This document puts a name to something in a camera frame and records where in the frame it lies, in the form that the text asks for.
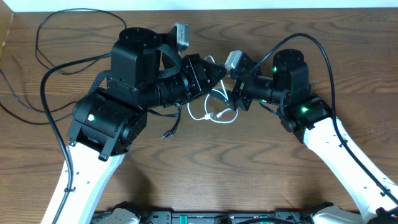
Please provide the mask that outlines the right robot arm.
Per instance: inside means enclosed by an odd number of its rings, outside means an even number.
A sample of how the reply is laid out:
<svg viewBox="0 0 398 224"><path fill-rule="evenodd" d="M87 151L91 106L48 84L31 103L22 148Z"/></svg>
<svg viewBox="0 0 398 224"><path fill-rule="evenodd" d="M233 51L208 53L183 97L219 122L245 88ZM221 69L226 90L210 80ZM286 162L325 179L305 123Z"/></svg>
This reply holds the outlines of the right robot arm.
<svg viewBox="0 0 398 224"><path fill-rule="evenodd" d="M247 111L252 100L270 103L281 125L332 171L350 194L359 213L344 211L325 202L303 215L302 223L397 223L397 184L383 174L332 118L332 109L311 92L309 68L299 50L285 49L273 59L273 76L259 70L249 74L256 62L240 50L232 51L225 63L236 82L230 94L234 107Z"/></svg>

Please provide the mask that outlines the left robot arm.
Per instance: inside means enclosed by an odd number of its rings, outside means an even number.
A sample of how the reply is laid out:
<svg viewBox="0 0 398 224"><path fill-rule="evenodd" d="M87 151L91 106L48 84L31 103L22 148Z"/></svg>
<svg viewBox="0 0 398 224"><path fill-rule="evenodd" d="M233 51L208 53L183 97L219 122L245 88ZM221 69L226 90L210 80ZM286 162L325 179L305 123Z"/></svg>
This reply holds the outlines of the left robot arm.
<svg viewBox="0 0 398 224"><path fill-rule="evenodd" d="M73 109L68 143L44 223L89 223L101 194L158 106L181 108L208 94L226 69L197 54L184 55L188 26L170 32L131 27L108 53L111 68L97 75Z"/></svg>

